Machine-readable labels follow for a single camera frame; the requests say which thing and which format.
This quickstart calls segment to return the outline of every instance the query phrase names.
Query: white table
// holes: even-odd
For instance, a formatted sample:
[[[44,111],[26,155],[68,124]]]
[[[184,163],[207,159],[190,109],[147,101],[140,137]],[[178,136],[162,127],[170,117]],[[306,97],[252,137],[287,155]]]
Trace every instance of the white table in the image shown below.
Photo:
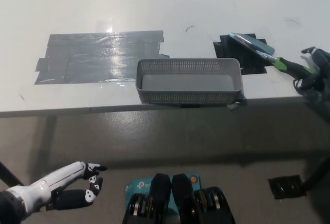
[[[266,38],[276,55],[305,66],[301,49],[330,51],[328,0],[1,0],[1,7],[3,117],[161,108],[141,104],[135,83],[34,85],[50,34],[94,33],[109,19],[113,31],[163,30],[160,52],[172,58],[214,58],[213,41],[230,31]],[[291,77],[267,71],[243,76],[249,100],[300,98]]]

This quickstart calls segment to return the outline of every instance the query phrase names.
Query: mesh basket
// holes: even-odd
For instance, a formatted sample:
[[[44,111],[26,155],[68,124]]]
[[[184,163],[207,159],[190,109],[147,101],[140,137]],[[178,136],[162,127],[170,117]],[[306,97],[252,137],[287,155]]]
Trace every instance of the mesh basket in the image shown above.
[[[231,104],[242,90],[238,60],[143,59],[136,87],[142,103]]]

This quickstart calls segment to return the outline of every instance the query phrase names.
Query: black tape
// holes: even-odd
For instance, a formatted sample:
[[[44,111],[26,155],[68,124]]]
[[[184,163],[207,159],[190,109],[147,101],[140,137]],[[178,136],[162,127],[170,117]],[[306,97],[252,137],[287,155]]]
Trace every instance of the black tape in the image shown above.
[[[35,84],[130,82],[137,63],[161,58],[163,31],[50,35]]]

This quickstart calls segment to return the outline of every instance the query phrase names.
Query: concrete floor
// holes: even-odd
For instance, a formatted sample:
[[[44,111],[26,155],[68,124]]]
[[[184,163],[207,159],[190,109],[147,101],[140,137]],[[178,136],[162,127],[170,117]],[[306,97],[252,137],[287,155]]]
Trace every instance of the concrete floor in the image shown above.
[[[109,167],[91,207],[24,223],[121,223],[126,183],[157,172],[200,174],[203,187],[224,191],[237,223],[330,223],[330,177],[307,197],[282,201],[267,181],[307,177],[330,154],[328,125],[303,104],[6,118],[0,158],[25,184],[74,161]]]

